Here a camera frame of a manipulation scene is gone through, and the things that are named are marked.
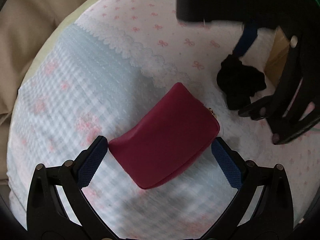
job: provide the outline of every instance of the maroon zippered pouch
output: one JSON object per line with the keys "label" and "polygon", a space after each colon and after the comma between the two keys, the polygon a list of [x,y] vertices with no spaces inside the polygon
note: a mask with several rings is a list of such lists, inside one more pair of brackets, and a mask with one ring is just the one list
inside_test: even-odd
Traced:
{"label": "maroon zippered pouch", "polygon": [[143,189],[158,187],[184,172],[218,135],[213,113],[183,86],[171,90],[109,150]]}

